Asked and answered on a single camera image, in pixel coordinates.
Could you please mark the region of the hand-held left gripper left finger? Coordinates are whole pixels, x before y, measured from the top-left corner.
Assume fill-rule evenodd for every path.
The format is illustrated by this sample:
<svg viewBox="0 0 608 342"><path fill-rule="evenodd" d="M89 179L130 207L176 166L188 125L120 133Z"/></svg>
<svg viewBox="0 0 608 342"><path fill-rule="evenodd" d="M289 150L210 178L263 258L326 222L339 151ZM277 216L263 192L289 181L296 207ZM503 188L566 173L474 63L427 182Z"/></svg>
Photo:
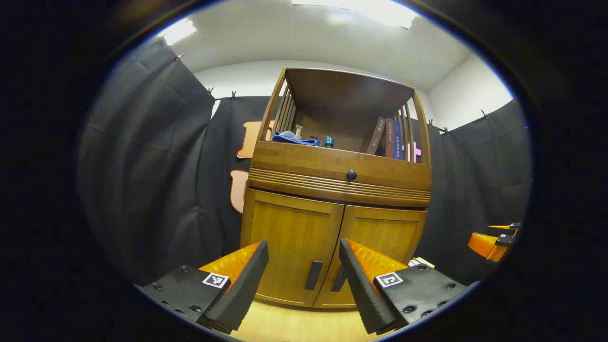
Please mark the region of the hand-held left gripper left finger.
<svg viewBox="0 0 608 342"><path fill-rule="evenodd" d="M135 288L185 320L230 334L249 312L268 262L268 245L262 240L206 266L178 266Z"/></svg>

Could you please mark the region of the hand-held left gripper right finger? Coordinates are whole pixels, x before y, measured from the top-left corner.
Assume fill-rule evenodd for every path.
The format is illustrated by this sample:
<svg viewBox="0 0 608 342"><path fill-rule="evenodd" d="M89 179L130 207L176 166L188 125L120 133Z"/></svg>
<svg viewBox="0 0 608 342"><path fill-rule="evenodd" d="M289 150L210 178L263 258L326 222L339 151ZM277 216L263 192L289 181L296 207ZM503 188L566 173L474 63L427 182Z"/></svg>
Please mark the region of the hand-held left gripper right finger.
<svg viewBox="0 0 608 342"><path fill-rule="evenodd" d="M369 334L427 321L480 285L463 285L430 264L407 266L348 238L340 240L339 258Z"/></svg>

